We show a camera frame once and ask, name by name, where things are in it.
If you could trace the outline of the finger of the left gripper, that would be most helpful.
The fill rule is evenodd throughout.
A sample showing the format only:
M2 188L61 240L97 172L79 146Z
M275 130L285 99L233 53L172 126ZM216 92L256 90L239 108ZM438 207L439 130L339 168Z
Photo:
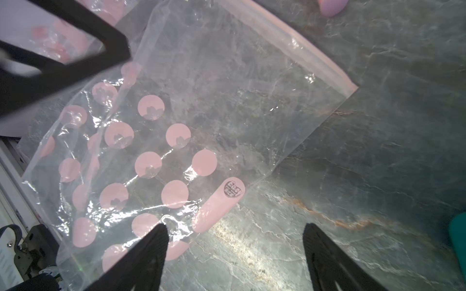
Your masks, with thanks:
M49 95L131 59L125 35L77 1L32 3L94 36L104 45L105 50L74 63L63 64L8 42L1 42L1 52L7 55L7 59L40 71L35 75L23 76L8 71L4 65L1 66L1 116L11 115L42 101Z

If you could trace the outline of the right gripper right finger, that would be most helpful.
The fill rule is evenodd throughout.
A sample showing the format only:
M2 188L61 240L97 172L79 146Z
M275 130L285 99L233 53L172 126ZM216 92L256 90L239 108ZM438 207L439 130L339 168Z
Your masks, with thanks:
M316 224L303 231L303 248L315 291L385 291Z

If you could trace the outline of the clear pink-dotted zipper bag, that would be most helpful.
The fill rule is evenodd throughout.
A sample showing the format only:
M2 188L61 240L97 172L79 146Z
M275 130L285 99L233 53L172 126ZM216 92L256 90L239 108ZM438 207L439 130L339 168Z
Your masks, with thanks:
M177 259L357 90L254 1L149 11L132 61L74 94L25 171L71 291L157 224Z

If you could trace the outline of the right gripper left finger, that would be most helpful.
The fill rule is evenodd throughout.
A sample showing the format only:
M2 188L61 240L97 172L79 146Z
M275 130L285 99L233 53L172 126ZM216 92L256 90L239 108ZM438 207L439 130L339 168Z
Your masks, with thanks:
M166 261L169 235L164 224L156 225L120 259L89 291L157 291Z

